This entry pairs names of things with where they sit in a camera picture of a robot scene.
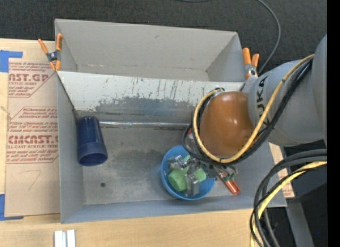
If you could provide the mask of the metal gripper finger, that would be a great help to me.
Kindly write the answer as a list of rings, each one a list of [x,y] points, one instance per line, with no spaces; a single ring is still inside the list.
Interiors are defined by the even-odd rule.
[[[199,193],[200,180],[191,172],[185,175],[186,180],[186,196],[195,196]]]
[[[187,155],[186,157],[182,157],[182,155],[178,155],[176,157],[170,158],[166,161],[167,168],[169,171],[178,169],[178,170],[184,170],[188,168],[189,164],[191,162],[191,156]]]

